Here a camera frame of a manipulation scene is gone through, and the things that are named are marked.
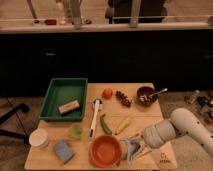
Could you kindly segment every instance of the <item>floor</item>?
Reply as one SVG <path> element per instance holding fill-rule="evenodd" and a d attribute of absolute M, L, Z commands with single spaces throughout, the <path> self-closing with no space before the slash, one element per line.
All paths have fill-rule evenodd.
<path fill-rule="evenodd" d="M 207 125 L 198 114 L 200 107 L 198 104 L 186 104 L 184 96 L 192 92 L 168 92 L 159 96 L 164 118 L 169 118 L 170 113 L 178 107 L 185 107 L 192 111 L 204 126 L 213 132 L 213 125 Z M 15 106 L 22 102 L 30 107 L 28 113 L 19 112 L 19 117 L 25 127 L 27 134 L 30 134 L 38 125 L 38 114 L 41 108 L 43 97 L 33 98 L 10 98 Z M 10 109 L 5 98 L 0 99 L 0 116 Z M 22 127 L 16 116 L 11 117 L 0 128 L 23 133 Z M 178 163 L 176 171 L 210 171 L 213 169 L 212 158 L 201 148 L 199 144 L 190 137 L 184 136 L 171 141 L 172 147 Z M 22 171 L 29 152 L 29 145 L 25 145 L 22 140 L 1 137 L 0 140 L 0 170 L 1 171 Z"/>
<path fill-rule="evenodd" d="M 40 18 L 60 17 L 62 13 L 54 5 L 54 0 L 32 0 L 35 8 L 38 10 Z M 206 20 L 206 16 L 213 15 L 212 0 L 167 0 L 165 7 L 168 16 L 165 22 L 170 21 L 192 21 Z M 104 18 L 107 8 L 106 0 L 83 0 L 81 5 L 82 16 L 90 18 L 93 23 L 106 23 Z M 22 26 L 26 21 L 31 21 L 32 16 L 27 7 L 25 0 L 0 0 L 0 27 L 5 24 L 3 20 L 10 20 L 15 26 Z M 203 123 L 203 118 L 199 116 L 199 106 L 187 105 L 183 98 L 191 92 L 168 92 L 160 95 L 159 102 L 165 118 L 168 118 L 171 111 L 177 107 L 186 107 L 191 110 Z M 43 97 L 33 98 L 10 98 L 15 106 L 19 103 L 26 103 L 30 107 L 28 113 L 19 112 L 19 117 L 29 135 L 38 125 L 38 114 L 41 108 Z M 10 109 L 10 105 L 4 98 L 0 99 L 0 116 Z M 207 129 L 213 132 L 213 125 L 203 123 Z M 16 116 L 11 117 L 8 121 L 0 126 L 23 133 L 23 129 Z M 190 137 L 185 136 L 171 141 L 177 162 L 177 171 L 210 171 L 213 170 L 212 158 Z M 25 145 L 22 140 L 9 137 L 0 138 L 0 171 L 22 171 L 24 163 L 29 152 L 29 145 Z"/>
<path fill-rule="evenodd" d="M 55 0 L 31 0 L 39 19 L 62 18 L 63 12 Z M 164 22 L 207 21 L 213 15 L 212 0 L 166 0 L 167 17 Z M 106 24 L 107 0 L 82 0 L 82 18 L 92 20 L 93 24 Z M 32 15 L 26 0 L 0 0 L 1 26 L 32 26 Z"/>

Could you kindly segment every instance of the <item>sponge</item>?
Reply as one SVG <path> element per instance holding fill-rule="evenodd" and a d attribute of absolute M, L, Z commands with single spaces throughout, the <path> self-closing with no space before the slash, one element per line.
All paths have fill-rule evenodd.
<path fill-rule="evenodd" d="M 74 155 L 75 152 L 68 146 L 68 144 L 64 140 L 60 140 L 57 142 L 53 149 L 56 152 L 56 155 L 59 159 L 66 164 Z"/>

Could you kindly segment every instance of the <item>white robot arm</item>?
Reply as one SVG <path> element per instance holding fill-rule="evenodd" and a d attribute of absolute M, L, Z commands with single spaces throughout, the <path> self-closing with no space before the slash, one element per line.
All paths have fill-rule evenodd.
<path fill-rule="evenodd" d="M 151 148 L 159 148 L 166 142 L 187 134 L 213 157 L 213 134 L 185 108 L 174 110 L 170 120 L 166 119 L 149 126 L 142 134 L 145 143 Z"/>

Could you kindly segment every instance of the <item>white cup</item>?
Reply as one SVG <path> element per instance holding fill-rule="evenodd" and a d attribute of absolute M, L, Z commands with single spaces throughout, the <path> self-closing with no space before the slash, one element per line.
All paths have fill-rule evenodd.
<path fill-rule="evenodd" d="M 47 131 L 42 128 L 36 129 L 31 133 L 29 143 L 31 146 L 39 147 L 41 149 L 47 147 L 47 145 L 49 144 Z"/>

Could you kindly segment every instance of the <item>orange bowl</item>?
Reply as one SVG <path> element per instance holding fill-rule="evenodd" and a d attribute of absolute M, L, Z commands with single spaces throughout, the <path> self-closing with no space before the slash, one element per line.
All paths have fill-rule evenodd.
<path fill-rule="evenodd" d="M 158 95 L 154 95 L 151 98 L 146 98 L 144 100 L 141 100 L 141 97 L 149 96 L 155 92 L 156 92 L 155 89 L 153 89 L 152 87 L 147 87 L 147 86 L 140 87 L 137 90 L 137 98 L 138 98 L 139 103 L 144 107 L 151 106 L 157 100 Z"/>
<path fill-rule="evenodd" d="M 94 139 L 90 146 L 90 162 L 100 168 L 116 166 L 121 159 L 119 141 L 111 135 L 101 135 Z"/>

